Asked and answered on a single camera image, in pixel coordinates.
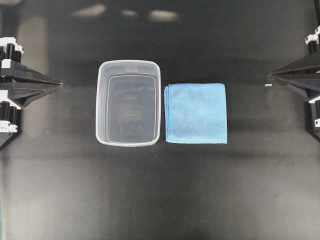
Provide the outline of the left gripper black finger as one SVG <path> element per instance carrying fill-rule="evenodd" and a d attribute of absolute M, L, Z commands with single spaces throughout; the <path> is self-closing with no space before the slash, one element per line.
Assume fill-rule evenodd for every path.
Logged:
<path fill-rule="evenodd" d="M 53 85 L 63 84 L 61 81 L 53 77 L 42 74 L 16 61 L 10 62 L 9 76 L 15 79 L 35 82 L 35 83 L 46 83 L 46 84 L 53 84 Z"/>
<path fill-rule="evenodd" d="M 12 83 L 11 100 L 21 108 L 32 102 L 63 89 L 63 84 Z"/>

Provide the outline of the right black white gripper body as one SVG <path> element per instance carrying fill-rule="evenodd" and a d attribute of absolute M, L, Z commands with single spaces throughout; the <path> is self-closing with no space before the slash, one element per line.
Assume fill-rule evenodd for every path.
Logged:
<path fill-rule="evenodd" d="M 308 45 L 308 51 L 310 54 L 316 53 L 320 50 L 320 27 L 318 26 L 313 34 L 308 35 L 305 38 L 305 43 Z M 309 100 L 310 117 L 311 117 L 311 129 L 313 135 L 320 139 L 320 94 L 317 93 Z"/>

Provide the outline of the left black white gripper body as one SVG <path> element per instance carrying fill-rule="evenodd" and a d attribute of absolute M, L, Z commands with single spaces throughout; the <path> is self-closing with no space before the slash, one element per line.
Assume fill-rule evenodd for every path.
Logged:
<path fill-rule="evenodd" d="M 13 100 L 13 78 L 4 75 L 12 61 L 21 62 L 23 47 L 14 37 L 0 39 L 0 148 L 3 149 L 21 133 L 22 108 Z"/>

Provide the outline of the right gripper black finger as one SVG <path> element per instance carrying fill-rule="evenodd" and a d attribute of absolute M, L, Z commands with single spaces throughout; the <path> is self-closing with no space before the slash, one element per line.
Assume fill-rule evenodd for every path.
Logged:
<path fill-rule="evenodd" d="M 269 78 L 319 78 L 320 52 L 313 52 L 308 56 L 276 68 L 270 72 Z"/>
<path fill-rule="evenodd" d="M 308 102 L 320 93 L 320 78 L 269 78 L 268 76 L 268 79 L 288 87 Z"/>

